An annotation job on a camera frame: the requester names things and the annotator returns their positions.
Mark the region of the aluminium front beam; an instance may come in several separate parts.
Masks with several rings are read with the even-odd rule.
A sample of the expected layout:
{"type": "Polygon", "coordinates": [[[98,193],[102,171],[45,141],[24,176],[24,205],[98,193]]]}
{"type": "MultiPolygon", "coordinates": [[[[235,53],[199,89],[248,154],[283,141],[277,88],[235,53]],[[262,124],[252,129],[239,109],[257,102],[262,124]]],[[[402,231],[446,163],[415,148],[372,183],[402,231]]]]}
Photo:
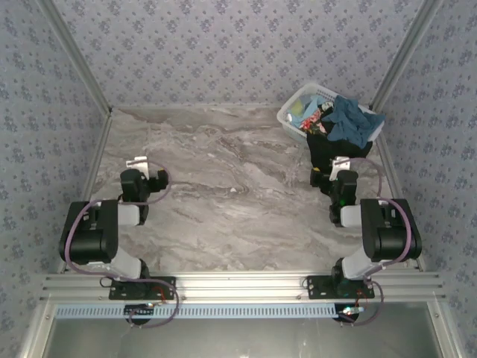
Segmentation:
{"type": "MultiPolygon", "coordinates": [[[[191,303],[292,303],[307,301],[305,271],[224,271],[174,273],[181,301],[191,303]]],[[[439,274],[412,269],[384,270],[373,276],[387,302],[421,302],[446,298],[439,274]]],[[[47,275],[40,297],[56,302],[108,299],[99,278],[66,272],[47,275]]]]}

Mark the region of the grey metal lower panel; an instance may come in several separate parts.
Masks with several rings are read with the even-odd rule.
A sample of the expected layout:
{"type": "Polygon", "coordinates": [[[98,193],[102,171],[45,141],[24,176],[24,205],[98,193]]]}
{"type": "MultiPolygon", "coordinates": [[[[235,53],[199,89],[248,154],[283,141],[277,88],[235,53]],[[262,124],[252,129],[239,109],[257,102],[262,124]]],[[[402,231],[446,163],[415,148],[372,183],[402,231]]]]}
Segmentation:
{"type": "Polygon", "coordinates": [[[329,318],[178,319],[133,329],[123,319],[59,319],[45,358],[442,358],[424,304],[385,304],[362,327],[329,318]]]}

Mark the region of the floral print garment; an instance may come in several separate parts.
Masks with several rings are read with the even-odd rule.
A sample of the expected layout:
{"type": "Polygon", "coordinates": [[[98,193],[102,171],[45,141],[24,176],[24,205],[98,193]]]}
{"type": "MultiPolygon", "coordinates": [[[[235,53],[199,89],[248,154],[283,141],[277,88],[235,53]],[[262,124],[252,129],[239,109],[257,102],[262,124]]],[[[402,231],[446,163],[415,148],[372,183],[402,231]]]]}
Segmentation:
{"type": "Polygon", "coordinates": [[[323,134],[326,135],[326,128],[323,126],[321,119],[325,118],[328,116],[332,110],[326,110],[322,111],[321,109],[316,109],[313,114],[306,118],[301,125],[299,126],[299,129],[307,134],[323,134]]]}

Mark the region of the light blue garment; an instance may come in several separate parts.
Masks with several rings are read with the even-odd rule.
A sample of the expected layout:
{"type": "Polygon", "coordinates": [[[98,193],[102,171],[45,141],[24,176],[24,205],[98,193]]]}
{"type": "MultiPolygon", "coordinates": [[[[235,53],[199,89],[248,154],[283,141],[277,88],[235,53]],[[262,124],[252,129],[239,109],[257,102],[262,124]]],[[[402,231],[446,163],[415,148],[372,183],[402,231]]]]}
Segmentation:
{"type": "Polygon", "coordinates": [[[321,95],[302,95],[299,97],[299,99],[302,101],[304,108],[303,108],[303,113],[301,116],[294,116],[289,112],[287,112],[287,120],[288,122],[296,127],[299,128],[301,123],[308,117],[310,117],[313,112],[318,109],[320,105],[322,105],[324,102],[326,102],[326,99],[322,97],[321,95]]]}

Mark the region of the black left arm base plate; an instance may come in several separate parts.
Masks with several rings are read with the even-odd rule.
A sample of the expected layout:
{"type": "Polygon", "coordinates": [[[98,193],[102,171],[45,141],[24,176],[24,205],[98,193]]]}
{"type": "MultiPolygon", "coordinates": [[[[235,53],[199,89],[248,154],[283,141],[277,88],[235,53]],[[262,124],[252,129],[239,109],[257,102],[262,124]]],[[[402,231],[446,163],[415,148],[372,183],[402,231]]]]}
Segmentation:
{"type": "Polygon", "coordinates": [[[163,283],[137,283],[113,280],[110,284],[109,299],[112,301],[140,301],[175,299],[174,292],[163,283]]]}

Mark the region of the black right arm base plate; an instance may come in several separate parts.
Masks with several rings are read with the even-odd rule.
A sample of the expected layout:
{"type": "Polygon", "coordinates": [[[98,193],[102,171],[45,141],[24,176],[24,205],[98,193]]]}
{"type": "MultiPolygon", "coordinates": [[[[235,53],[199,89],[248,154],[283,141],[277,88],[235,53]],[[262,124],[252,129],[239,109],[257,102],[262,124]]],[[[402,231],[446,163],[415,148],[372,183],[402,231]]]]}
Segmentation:
{"type": "Polygon", "coordinates": [[[370,289],[362,280],[336,280],[331,276],[308,276],[306,289],[311,300],[344,299],[355,300],[360,298],[375,298],[373,289],[370,289]]]}

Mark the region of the white plastic laundry basket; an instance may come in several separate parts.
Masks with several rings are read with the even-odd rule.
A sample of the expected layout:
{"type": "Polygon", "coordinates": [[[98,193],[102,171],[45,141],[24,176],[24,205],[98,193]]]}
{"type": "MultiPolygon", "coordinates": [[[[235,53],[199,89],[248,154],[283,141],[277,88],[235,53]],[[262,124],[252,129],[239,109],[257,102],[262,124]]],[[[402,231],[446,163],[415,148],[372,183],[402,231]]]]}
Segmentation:
{"type": "MultiPolygon", "coordinates": [[[[333,92],[330,89],[327,89],[326,87],[322,87],[321,85],[310,83],[299,88],[298,91],[296,91],[296,93],[293,94],[289,100],[287,100],[287,102],[279,110],[277,114],[277,120],[285,129],[285,131],[288,133],[288,135],[298,141],[305,140],[307,133],[302,132],[299,128],[292,126],[288,122],[287,112],[288,112],[288,109],[292,106],[292,104],[302,95],[321,95],[322,97],[326,99],[326,102],[320,105],[318,109],[321,109],[322,111],[332,110],[333,112],[333,102],[335,100],[335,97],[339,94],[337,94],[336,92],[333,92]]],[[[358,105],[363,112],[374,113],[373,111],[368,110],[367,108],[361,106],[360,104],[358,105]]],[[[326,128],[326,132],[328,134],[332,130],[333,124],[326,123],[323,126],[326,128]]],[[[383,126],[384,124],[370,137],[369,142],[373,142],[376,140],[377,136],[381,133],[383,126]]]]}

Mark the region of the blue t-shirt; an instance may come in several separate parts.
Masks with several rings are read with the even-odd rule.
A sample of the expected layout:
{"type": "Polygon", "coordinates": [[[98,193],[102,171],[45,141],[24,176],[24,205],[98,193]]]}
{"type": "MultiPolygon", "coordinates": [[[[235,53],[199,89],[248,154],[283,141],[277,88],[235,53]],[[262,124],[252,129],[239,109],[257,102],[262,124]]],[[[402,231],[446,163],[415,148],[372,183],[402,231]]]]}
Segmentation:
{"type": "Polygon", "coordinates": [[[329,141],[345,140],[364,148],[370,137],[384,124],[385,115],[363,112],[356,100],[337,95],[333,112],[321,121],[323,125],[333,124],[327,134],[329,141]]]}

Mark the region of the aluminium back rail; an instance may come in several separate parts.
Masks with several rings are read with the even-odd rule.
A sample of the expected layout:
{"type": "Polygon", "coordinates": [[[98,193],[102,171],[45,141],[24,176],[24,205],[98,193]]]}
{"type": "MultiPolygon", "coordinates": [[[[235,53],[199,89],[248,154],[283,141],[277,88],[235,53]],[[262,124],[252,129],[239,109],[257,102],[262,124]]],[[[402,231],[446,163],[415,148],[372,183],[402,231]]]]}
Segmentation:
{"type": "Polygon", "coordinates": [[[253,108],[281,108],[280,103],[272,104],[260,104],[260,103],[249,103],[249,104],[170,104],[170,105],[158,105],[158,104],[149,104],[149,105],[119,105],[112,107],[113,109],[118,110],[185,110],[185,109],[229,109],[229,108],[240,108],[240,109],[253,109],[253,108]]]}

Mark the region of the aluminium corner post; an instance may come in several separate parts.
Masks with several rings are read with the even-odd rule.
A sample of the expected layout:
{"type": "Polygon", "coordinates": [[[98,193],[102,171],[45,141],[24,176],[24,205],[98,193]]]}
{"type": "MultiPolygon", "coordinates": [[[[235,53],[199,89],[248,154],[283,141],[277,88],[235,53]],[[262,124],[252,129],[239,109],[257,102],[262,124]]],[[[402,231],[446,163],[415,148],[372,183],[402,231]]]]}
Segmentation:
{"type": "Polygon", "coordinates": [[[52,31],[60,41],[61,46],[68,55],[72,65],[74,66],[79,78],[83,81],[93,101],[100,111],[108,116],[110,114],[110,106],[103,94],[99,83],[96,81],[86,58],[82,55],[74,37],[72,36],[66,21],[60,14],[53,0],[35,0],[45,18],[48,20],[52,31]]]}
{"type": "Polygon", "coordinates": [[[394,56],[385,76],[379,85],[369,108],[380,112],[388,100],[390,94],[397,85],[413,53],[426,34],[432,20],[442,7],[444,0],[423,0],[418,8],[412,23],[405,33],[404,39],[394,56]]]}

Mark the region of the black t-shirt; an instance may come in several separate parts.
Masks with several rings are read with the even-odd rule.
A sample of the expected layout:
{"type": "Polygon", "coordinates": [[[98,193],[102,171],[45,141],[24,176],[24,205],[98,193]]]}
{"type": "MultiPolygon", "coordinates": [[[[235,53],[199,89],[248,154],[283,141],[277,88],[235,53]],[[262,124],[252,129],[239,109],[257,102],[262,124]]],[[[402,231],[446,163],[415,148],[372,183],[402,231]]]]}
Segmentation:
{"type": "Polygon", "coordinates": [[[361,157],[365,158],[372,146],[372,142],[367,142],[365,147],[360,148],[346,140],[329,141],[322,134],[307,134],[306,141],[311,154],[313,168],[318,168],[325,174],[331,173],[332,160],[336,157],[361,157]]]}

